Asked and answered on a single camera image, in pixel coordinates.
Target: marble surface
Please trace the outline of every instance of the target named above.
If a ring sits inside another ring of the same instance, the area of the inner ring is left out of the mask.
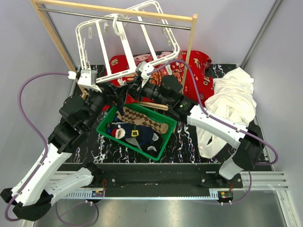
[[[227,72],[236,68],[235,64],[211,64],[205,75],[213,78],[221,78]],[[105,73],[104,66],[95,66],[99,76]],[[79,95],[78,87],[74,90],[74,95]],[[93,129],[88,134],[87,140],[82,143],[77,151],[73,153],[66,163],[153,163],[155,161],[126,148],[125,146],[108,139],[96,132],[97,126],[105,117],[107,112],[103,112],[97,118]],[[235,149],[226,145],[217,156],[212,159],[202,158],[197,148],[196,128],[194,126],[177,123],[175,133],[173,133],[158,163],[218,163],[228,159]]]

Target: black and white robotic arm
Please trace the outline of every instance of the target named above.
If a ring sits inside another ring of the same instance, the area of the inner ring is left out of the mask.
[[[40,163],[44,156],[45,151],[43,151],[18,185],[2,191],[1,197],[7,203],[15,197],[12,205],[15,206],[13,212],[18,218],[38,220],[59,199],[72,191],[84,186],[97,187],[102,184],[102,170],[93,163],[83,164],[77,172],[56,183],[51,183],[50,179],[87,138],[88,132],[104,106],[122,107],[127,94],[138,100],[147,97],[156,103],[167,105],[170,117],[203,128],[237,149],[237,152],[225,161],[219,170],[219,174],[223,178],[230,180],[243,169],[252,170],[254,168],[263,150],[263,145],[240,130],[249,131],[260,137],[261,132],[258,126],[246,128],[212,113],[212,116],[237,128],[236,131],[232,131],[226,125],[205,114],[195,101],[184,96],[181,92],[182,85],[173,75],[163,77],[160,86],[150,83],[148,74],[153,69],[150,64],[142,62],[137,68],[135,79],[128,83],[120,81],[121,86],[119,87],[115,87],[109,82],[96,84],[97,73],[93,70],[82,70],[78,76],[74,72],[70,72],[69,78],[78,78],[78,84],[89,91],[89,97],[87,100],[83,100],[80,96],[71,96],[64,101],[63,107],[59,110],[62,120],[48,138],[46,159],[42,164]],[[41,166],[32,175],[37,165]],[[28,180],[22,193],[18,193],[20,187]]]

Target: green plastic basket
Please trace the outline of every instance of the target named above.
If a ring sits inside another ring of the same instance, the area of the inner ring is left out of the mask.
[[[165,134],[161,134],[161,137],[163,139],[163,142],[162,142],[162,145],[161,145],[161,151],[158,155],[158,157],[153,157],[149,154],[146,154],[145,152],[139,150],[137,147],[133,147],[132,145],[128,144],[128,143],[124,143],[122,142],[121,140],[118,140],[110,135],[108,135],[106,133],[106,124],[107,123],[111,123],[113,122],[115,116],[116,116],[116,112],[117,112],[117,108],[115,106],[113,106],[109,111],[108,113],[106,114],[105,118],[101,121],[100,125],[97,127],[97,132],[100,133],[101,135],[104,135],[105,137],[107,138],[110,138],[120,144],[123,144],[124,146],[134,150],[134,151],[137,151],[138,153],[152,159],[152,160],[155,160],[155,161],[158,161],[161,156],[162,156],[162,153],[165,149],[165,146],[167,144],[167,142],[169,141],[169,138],[171,136],[171,134],[173,133],[176,125],[177,125],[177,121],[171,119],[170,117],[167,117],[167,116],[164,116],[160,113],[157,113],[155,111],[152,111],[150,109],[147,109],[141,105],[138,105],[138,104],[126,104],[125,106],[127,106],[128,108],[136,111],[136,112],[139,112],[139,113],[142,113],[142,114],[145,114],[146,116],[148,116],[149,118],[151,118],[152,120],[156,121],[156,122],[160,122],[160,123],[166,123],[168,126],[169,126],[169,129],[167,130],[167,132]]]

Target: gray floor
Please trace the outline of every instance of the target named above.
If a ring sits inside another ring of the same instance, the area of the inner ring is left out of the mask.
[[[79,201],[60,200],[59,213]],[[103,200],[94,227],[285,227],[283,214],[274,192],[251,192],[245,201],[232,206],[203,204],[198,201]],[[93,208],[82,204],[62,218],[80,225],[88,220]],[[63,227],[54,207],[35,227]]]

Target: red pillow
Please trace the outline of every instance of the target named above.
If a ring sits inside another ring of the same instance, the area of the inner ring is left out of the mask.
[[[163,57],[170,53],[171,52],[156,52],[158,57]],[[186,53],[187,53],[187,51],[181,51],[181,53],[178,56],[178,59],[185,61]],[[134,61],[135,61],[136,65],[138,65],[142,61],[150,62],[152,60],[153,60],[153,58],[150,53],[134,56]],[[204,54],[200,51],[192,51],[190,58],[189,58],[189,63],[188,63],[194,74],[199,96],[200,96],[200,100],[203,105],[204,105],[204,102],[210,96],[212,96],[214,94],[213,78],[204,77],[205,69],[207,69],[210,66],[211,62],[212,62],[212,60],[206,54]],[[129,69],[125,55],[114,56],[111,58],[109,63],[110,63],[110,68],[111,68],[112,73],[117,73],[117,72],[121,72],[121,71]],[[179,63],[179,62],[174,62],[170,65],[173,75],[178,79],[179,83],[182,82],[184,67],[185,67],[184,64]],[[135,75],[136,75],[136,73],[130,74],[130,75],[123,77],[122,79],[126,80],[128,82],[128,81],[133,80],[133,77]],[[157,85],[160,85],[162,77],[166,76],[166,75],[168,75],[168,72],[165,68],[163,68],[160,71],[155,72],[154,74],[151,75],[151,78],[153,78],[155,80],[151,80],[150,82],[156,84],[156,81],[157,81]],[[112,80],[111,82],[115,86],[119,86],[117,79]],[[187,77],[186,77],[184,85],[185,85],[184,95],[186,95],[187,97],[198,102],[194,84],[193,84],[189,71],[187,71]],[[143,102],[153,102],[152,100],[150,100],[148,98],[143,98],[142,101]],[[135,102],[138,102],[138,100],[134,100],[132,97],[127,95],[126,103],[135,103]]]

